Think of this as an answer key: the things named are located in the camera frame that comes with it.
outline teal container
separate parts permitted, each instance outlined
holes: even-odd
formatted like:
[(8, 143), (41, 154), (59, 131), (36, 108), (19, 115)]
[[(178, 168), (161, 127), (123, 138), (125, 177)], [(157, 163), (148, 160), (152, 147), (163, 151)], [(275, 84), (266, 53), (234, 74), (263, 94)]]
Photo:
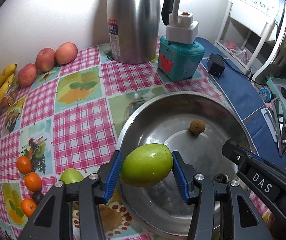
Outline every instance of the teal container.
[(158, 68), (173, 81), (180, 81), (194, 75), (205, 53), (198, 42), (184, 44), (168, 41), (166, 36), (159, 41)]

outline stainless steel thermos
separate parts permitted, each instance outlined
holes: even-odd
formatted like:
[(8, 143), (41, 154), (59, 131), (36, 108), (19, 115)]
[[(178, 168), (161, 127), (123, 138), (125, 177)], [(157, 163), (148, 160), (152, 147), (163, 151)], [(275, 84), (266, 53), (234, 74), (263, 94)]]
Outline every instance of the stainless steel thermos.
[[(174, 0), (164, 0), (162, 20), (169, 24)], [(160, 19), (159, 0), (107, 0), (107, 22), (113, 58), (139, 64), (155, 57)]]

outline blue tablecloth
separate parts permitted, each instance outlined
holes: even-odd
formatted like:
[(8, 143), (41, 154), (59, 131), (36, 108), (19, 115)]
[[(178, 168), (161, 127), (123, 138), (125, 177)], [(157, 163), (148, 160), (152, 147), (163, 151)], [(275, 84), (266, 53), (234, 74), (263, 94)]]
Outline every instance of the blue tablecloth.
[[(207, 58), (211, 53), (226, 57), (209, 41), (198, 37), (195, 41), (202, 44), (205, 48), (205, 55), (201, 60), (201, 64), (206, 69)], [(227, 59), (227, 61), (239, 71), (238, 67), (231, 60)], [(278, 155), (277, 144), (274, 142), (265, 119), (261, 114), (261, 109), (265, 107), (265, 104), (251, 82), (246, 77), (231, 70), (228, 65), (225, 65), (225, 70), (219, 78), (214, 76), (213, 78), (245, 124), (259, 156), (286, 171), (286, 154), (282, 158)]]

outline red apple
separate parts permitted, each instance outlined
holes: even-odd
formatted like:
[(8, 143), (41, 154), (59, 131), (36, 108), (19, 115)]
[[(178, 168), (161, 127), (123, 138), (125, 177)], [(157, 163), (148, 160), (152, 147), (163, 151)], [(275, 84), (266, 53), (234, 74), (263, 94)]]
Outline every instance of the red apple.
[(36, 56), (35, 66), (42, 72), (50, 71), (55, 65), (55, 50), (42, 49)]
[(18, 81), (23, 87), (28, 87), (37, 78), (37, 68), (34, 64), (29, 63), (18, 73)]
[(77, 46), (74, 43), (66, 42), (56, 50), (55, 59), (58, 63), (65, 65), (75, 60), (77, 52)]

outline tablecloth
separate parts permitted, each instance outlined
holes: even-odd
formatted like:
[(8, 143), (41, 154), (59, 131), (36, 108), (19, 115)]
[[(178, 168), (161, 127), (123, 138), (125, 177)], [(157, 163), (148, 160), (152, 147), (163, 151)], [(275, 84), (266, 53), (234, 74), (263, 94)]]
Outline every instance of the tablecloth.
[[(21, 200), (32, 195), (16, 168), (20, 155), (33, 158), (45, 194), (66, 168), (87, 176), (108, 162), (126, 119), (154, 96), (196, 91), (229, 107), (201, 65), (193, 78), (173, 83), (157, 69), (157, 60), (158, 56), (144, 64), (121, 64), (113, 61), (108, 43), (93, 46), (19, 91), (16, 103), (0, 116), (0, 235), (4, 239), (16, 239), (27, 222), (26, 216), (18, 215)], [(251, 199), (264, 215), (266, 207), (256, 196)], [(132, 219), (116, 193), (100, 210), (107, 238), (160, 238)], [(79, 227), (74, 203), (75, 239)]]

